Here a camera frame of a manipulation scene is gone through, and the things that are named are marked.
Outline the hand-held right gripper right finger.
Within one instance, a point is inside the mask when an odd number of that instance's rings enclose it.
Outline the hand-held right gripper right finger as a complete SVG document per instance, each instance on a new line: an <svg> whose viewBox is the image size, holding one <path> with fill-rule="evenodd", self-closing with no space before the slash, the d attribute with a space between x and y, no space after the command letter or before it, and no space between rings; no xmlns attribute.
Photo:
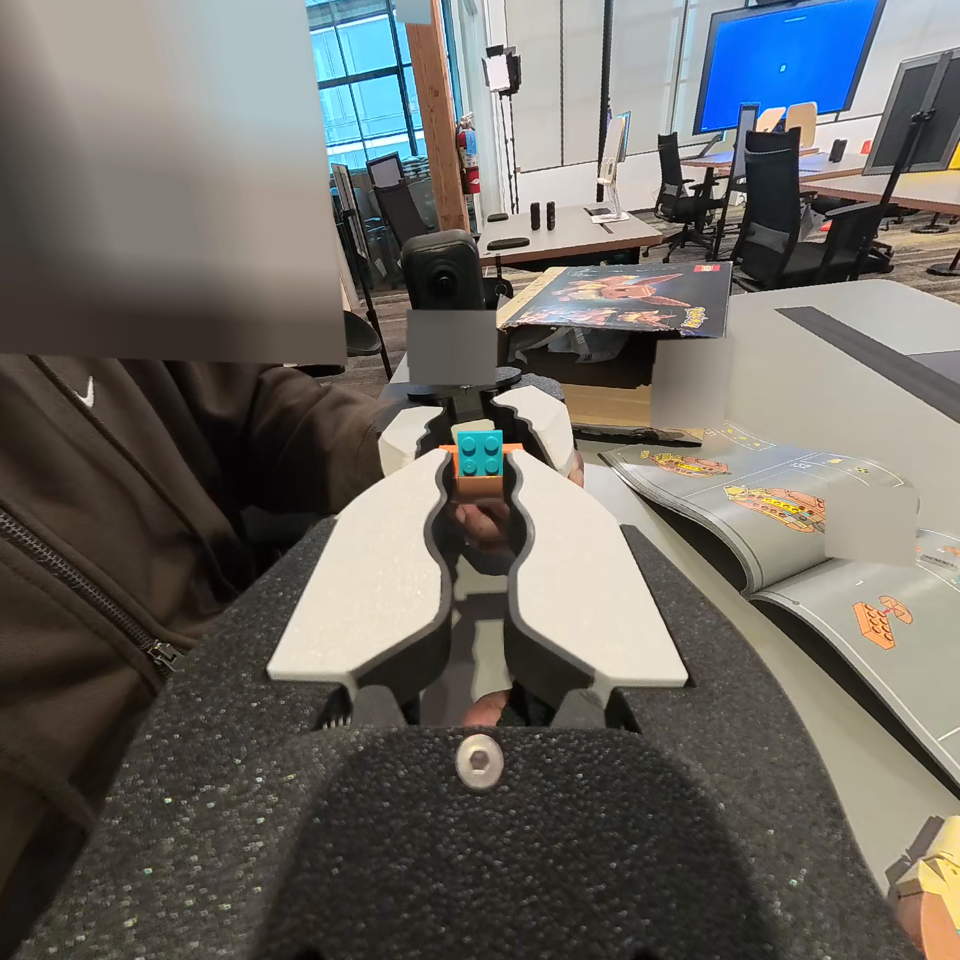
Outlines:
<svg viewBox="0 0 960 960"><path fill-rule="evenodd" d="M616 518L528 453L506 460L506 662L538 698L681 688L689 673Z"/></svg>

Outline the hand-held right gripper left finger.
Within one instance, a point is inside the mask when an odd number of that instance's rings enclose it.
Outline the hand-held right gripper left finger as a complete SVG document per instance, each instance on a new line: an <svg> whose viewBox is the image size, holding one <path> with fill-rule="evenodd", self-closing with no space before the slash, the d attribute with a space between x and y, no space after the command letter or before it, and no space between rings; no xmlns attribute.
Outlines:
<svg viewBox="0 0 960 960"><path fill-rule="evenodd" d="M272 680L429 687L450 657L443 555L450 452L382 479L340 514L267 664Z"/></svg>

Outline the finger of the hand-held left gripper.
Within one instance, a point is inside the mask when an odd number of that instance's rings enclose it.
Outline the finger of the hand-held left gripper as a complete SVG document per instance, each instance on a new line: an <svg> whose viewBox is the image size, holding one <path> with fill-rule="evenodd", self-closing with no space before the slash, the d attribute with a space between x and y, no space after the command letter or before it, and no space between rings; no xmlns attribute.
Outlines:
<svg viewBox="0 0 960 960"><path fill-rule="evenodd" d="M513 388L490 399L490 418L504 446L521 445L563 477L574 471L576 450L564 402L537 386Z"/></svg>
<svg viewBox="0 0 960 960"><path fill-rule="evenodd" d="M450 444L450 418L442 407L416 405L400 410L378 438L385 477L426 453Z"/></svg>

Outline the teal toy brick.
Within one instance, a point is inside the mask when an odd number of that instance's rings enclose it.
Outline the teal toy brick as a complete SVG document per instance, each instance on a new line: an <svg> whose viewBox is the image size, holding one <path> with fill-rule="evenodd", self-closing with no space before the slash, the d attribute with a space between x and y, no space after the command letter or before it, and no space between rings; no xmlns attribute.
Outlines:
<svg viewBox="0 0 960 960"><path fill-rule="evenodd" d="M502 475L503 432L500 429L460 430L455 442L458 477L477 479Z"/></svg>

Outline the orange brown toy brick assembly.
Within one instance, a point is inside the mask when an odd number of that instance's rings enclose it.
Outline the orange brown toy brick assembly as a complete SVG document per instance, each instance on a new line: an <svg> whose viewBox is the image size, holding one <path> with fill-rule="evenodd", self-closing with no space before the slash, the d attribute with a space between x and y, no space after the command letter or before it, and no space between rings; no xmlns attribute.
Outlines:
<svg viewBox="0 0 960 960"><path fill-rule="evenodd" d="M461 500L503 498L503 467L495 475L462 474L459 463L459 451L454 444L442 444L440 450L453 458L453 478L457 497Z"/></svg>

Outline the grey instruction booklet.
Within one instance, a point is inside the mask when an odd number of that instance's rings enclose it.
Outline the grey instruction booklet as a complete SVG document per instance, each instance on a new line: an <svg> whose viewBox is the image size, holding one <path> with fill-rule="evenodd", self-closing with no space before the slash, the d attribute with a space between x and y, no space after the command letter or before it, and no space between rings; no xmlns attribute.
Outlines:
<svg viewBox="0 0 960 960"><path fill-rule="evenodd" d="M818 666L958 793L958 535L920 527L909 567L830 558L829 494L908 489L886 467L730 424L698 447L603 460Z"/></svg>

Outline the person's left forearm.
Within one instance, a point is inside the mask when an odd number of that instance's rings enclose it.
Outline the person's left forearm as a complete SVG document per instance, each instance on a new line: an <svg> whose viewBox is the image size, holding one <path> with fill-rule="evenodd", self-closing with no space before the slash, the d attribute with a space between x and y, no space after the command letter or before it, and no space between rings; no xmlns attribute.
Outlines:
<svg viewBox="0 0 960 960"><path fill-rule="evenodd" d="M243 499L271 513L334 516L383 478L385 406L291 367L257 379L242 431Z"/></svg>

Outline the grey desk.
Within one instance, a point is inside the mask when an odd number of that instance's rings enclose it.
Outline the grey desk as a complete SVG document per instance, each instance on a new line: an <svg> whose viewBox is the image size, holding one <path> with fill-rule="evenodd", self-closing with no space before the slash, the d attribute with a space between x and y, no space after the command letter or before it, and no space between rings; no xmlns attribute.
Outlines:
<svg viewBox="0 0 960 960"><path fill-rule="evenodd" d="M886 281L738 295L726 340L709 350L718 354L717 370L730 374L730 393L727 422L706 431L731 425L772 444L869 460L910 483L861 493L836 488L826 499L824 531L829 558L909 568L919 528L958 536L958 423L777 312L796 306L815 307L899 354L946 353L948 374L958 374L958 306ZM666 546L669 559L685 554L681 538L697 550L649 503L633 508L630 519L640 513L642 532ZM774 695L737 668L726 688L747 713L746 734L779 738L785 760L751 760L748 772L733 774L733 785L746 787L757 813L767 813L774 801L797 805L800 786L824 774L839 787L840 810L852 814L854 830L852 853L841 852L838 840L826 843L828 862L865 867L870 892L885 889L897 842L920 824L920 802L956 813L958 799L947 797L958 795L954 785L743 595L721 606L746 630L800 722L790 733L786 719L762 716Z"/></svg>

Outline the person's left hand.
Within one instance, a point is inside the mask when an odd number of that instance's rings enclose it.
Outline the person's left hand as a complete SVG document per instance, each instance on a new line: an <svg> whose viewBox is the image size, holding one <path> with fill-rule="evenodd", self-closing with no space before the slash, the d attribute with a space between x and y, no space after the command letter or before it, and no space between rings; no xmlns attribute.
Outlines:
<svg viewBox="0 0 960 960"><path fill-rule="evenodd" d="M511 556L511 508L503 499L459 501L452 516L462 529L465 543L490 556Z"/></svg>

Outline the clear plastic bag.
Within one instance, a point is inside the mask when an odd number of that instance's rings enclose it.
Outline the clear plastic bag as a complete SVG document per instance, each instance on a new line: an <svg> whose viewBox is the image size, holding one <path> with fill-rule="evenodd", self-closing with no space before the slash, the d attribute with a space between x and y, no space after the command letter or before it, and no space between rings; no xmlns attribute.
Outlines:
<svg viewBox="0 0 960 960"><path fill-rule="evenodd" d="M578 364L599 364L616 359L629 339L628 332L616 329L527 326L511 335L509 358L526 360L528 352L546 349L552 354L572 354Z"/></svg>

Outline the printed cardboard toy box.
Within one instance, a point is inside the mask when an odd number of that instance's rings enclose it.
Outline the printed cardboard toy box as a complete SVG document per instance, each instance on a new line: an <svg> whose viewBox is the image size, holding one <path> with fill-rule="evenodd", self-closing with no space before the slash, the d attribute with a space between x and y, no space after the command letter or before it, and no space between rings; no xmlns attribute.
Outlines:
<svg viewBox="0 0 960 960"><path fill-rule="evenodd" d="M701 427L652 425L656 348L725 336L732 271L729 262L550 268L497 309L501 348L508 365L558 382L575 430L699 447ZM527 327L620 330L630 339L599 364L545 348L510 359L512 335Z"/></svg>

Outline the black tripod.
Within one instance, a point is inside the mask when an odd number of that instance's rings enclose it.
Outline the black tripod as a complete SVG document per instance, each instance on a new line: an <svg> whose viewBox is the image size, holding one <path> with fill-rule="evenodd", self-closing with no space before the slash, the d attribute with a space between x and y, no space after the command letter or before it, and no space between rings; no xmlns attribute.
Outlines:
<svg viewBox="0 0 960 960"><path fill-rule="evenodd" d="M373 302L369 282L370 254L356 203L351 172L347 165L341 163L332 163L331 172L334 218L346 264L342 269L342 285L350 302L346 310L356 316L364 311L366 318L363 327L371 331L348 332L347 354L371 356L374 354L374 347L377 347L386 377L391 379L394 371Z"/></svg>

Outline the wood-edged office table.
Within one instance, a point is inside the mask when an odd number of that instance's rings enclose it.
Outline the wood-edged office table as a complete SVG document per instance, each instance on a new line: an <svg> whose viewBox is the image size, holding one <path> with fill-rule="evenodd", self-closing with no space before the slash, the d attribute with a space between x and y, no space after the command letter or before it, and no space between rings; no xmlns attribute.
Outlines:
<svg viewBox="0 0 960 960"><path fill-rule="evenodd" d="M477 242L481 266L526 268L624 252L638 255L665 239L653 225L630 213L625 221L594 223L585 207L568 206L557 208L555 221L548 229L542 213L540 228L534 230L528 212L487 220Z"/></svg>

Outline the black office chair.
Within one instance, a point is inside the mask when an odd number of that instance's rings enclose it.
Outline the black office chair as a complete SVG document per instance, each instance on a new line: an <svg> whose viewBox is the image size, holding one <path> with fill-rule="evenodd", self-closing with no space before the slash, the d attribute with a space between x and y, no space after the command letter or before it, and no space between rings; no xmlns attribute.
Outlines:
<svg viewBox="0 0 960 960"><path fill-rule="evenodd" d="M366 170L381 216L397 246L402 248L411 239L438 232L439 228L428 225L417 208L398 153L368 160Z"/></svg>
<svg viewBox="0 0 960 960"><path fill-rule="evenodd" d="M707 228L722 201L714 199L713 170L708 169L704 181L685 178L679 152L678 133L673 131L657 138L657 152L661 184L654 205L654 216L666 225L678 226L679 231L666 238L664 264L670 262L673 252L689 243L710 251L714 246Z"/></svg>
<svg viewBox="0 0 960 960"><path fill-rule="evenodd" d="M832 210L825 241L801 242L800 139L798 127L745 135L747 202L731 260L747 292L850 282L866 270L885 205Z"/></svg>

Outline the red fire extinguisher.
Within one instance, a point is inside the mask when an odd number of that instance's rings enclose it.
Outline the red fire extinguisher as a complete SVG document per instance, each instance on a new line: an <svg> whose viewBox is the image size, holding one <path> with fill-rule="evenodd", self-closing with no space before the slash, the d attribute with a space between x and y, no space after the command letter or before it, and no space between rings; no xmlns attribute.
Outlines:
<svg viewBox="0 0 960 960"><path fill-rule="evenodd" d="M481 192L474 112L463 114L457 123L456 146L460 164L462 194L474 196Z"/></svg>

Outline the person's brown hoodie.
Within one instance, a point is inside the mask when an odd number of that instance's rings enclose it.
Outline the person's brown hoodie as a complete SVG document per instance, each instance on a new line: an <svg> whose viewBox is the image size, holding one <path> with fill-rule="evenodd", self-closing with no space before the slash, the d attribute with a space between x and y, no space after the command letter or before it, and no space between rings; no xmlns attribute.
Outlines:
<svg viewBox="0 0 960 960"><path fill-rule="evenodd" d="M2 355L2 958L165 682L258 578L241 435L272 367Z"/></svg>

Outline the white monitor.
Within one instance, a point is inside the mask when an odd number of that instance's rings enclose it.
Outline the white monitor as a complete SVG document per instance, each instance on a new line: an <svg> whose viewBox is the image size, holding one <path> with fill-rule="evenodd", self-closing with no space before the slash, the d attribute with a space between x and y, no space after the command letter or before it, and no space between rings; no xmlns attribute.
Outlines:
<svg viewBox="0 0 960 960"><path fill-rule="evenodd" d="M606 138L602 150L596 184L602 188L604 198L598 200L599 212L592 215L595 223L606 224L629 219L622 209L618 195L618 168L626 159L627 144L631 123L631 112L613 116L606 128Z"/></svg>

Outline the wooden pillar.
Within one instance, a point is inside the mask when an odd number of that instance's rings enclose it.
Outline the wooden pillar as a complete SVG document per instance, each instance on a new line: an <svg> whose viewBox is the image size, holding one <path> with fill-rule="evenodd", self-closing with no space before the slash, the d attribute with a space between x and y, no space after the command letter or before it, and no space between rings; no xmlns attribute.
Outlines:
<svg viewBox="0 0 960 960"><path fill-rule="evenodd" d="M431 3L429 24L405 24L438 227L470 230L462 191L450 71L439 2Z"/></svg>

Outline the studio light on stand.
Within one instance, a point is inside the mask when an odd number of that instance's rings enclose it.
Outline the studio light on stand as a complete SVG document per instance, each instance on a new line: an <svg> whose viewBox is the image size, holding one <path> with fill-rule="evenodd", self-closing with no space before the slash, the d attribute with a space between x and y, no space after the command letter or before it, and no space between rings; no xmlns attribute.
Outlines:
<svg viewBox="0 0 960 960"><path fill-rule="evenodd" d="M510 213L517 214L520 212L520 191L513 98L520 91L522 83L522 61L517 48L503 44L488 46L483 59L483 70L486 87L498 101Z"/></svg>

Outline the large blue screen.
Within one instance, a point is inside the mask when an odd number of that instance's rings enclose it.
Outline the large blue screen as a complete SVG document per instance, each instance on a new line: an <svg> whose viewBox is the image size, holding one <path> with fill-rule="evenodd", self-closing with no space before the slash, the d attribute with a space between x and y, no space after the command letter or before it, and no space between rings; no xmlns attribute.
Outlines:
<svg viewBox="0 0 960 960"><path fill-rule="evenodd" d="M776 2L714 12L691 132L738 126L740 108L812 102L818 114L851 109L884 1Z"/></svg>

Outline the brown yellow toy brick model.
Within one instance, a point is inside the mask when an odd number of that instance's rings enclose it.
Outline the brown yellow toy brick model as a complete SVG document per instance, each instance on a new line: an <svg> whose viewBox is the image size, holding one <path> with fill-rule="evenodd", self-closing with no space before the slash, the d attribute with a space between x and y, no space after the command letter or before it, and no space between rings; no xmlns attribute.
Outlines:
<svg viewBox="0 0 960 960"><path fill-rule="evenodd" d="M895 917L926 959L959 957L959 817L930 817L888 868Z"/></svg>

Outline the grey monitor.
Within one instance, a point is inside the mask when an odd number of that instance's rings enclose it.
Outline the grey monitor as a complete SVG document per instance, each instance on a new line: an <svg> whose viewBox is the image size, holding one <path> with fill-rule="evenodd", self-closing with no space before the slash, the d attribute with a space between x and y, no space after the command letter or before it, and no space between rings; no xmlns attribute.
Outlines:
<svg viewBox="0 0 960 960"><path fill-rule="evenodd" d="M865 176L889 175L920 116L918 134L903 172L958 169L959 49L903 61L863 168Z"/></svg>

